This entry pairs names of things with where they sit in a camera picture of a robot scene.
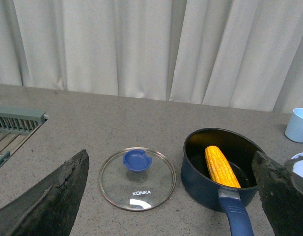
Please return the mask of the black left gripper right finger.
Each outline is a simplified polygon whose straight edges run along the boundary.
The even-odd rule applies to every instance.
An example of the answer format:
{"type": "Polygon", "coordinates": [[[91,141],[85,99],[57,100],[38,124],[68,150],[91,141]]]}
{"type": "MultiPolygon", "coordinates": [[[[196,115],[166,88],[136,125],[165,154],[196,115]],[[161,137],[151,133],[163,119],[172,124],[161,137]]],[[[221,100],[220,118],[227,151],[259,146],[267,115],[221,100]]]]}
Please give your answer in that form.
{"type": "Polygon", "coordinates": [[[303,155],[280,165],[257,151],[252,170],[262,208],[276,236],[303,236],[303,177],[293,171],[303,155]]]}

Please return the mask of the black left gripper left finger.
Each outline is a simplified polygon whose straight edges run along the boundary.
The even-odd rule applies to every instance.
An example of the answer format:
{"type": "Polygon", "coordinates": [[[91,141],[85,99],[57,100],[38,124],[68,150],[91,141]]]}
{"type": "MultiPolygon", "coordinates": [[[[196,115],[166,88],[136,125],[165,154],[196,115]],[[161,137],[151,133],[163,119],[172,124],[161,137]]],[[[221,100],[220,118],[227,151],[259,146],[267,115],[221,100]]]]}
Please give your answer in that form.
{"type": "Polygon", "coordinates": [[[0,209],[0,236],[68,236],[89,170],[81,150],[24,194],[0,209]]]}

